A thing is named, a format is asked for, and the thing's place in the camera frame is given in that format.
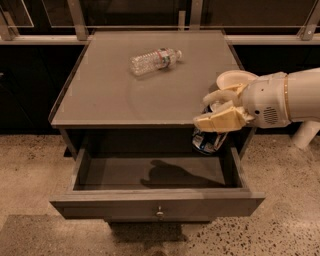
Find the drawer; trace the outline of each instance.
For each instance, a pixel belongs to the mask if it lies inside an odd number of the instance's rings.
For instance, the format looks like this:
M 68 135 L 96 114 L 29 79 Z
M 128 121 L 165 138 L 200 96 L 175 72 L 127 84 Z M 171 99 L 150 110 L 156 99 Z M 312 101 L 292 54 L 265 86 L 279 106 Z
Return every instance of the drawer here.
M 251 192 L 246 186 L 232 144 L 224 154 L 207 157 L 187 149 L 182 136 L 176 137 L 175 147 L 164 150 L 169 145 L 166 140 L 172 138 L 168 130 L 159 135 L 161 143 L 143 150 L 142 145 L 150 142 L 146 139 L 132 152 L 130 145 L 110 146 L 115 143 L 115 131 L 109 132 L 88 132 L 68 191 L 51 197 L 51 204 L 65 218 L 211 221 L 249 216 L 265 198 L 264 193 Z

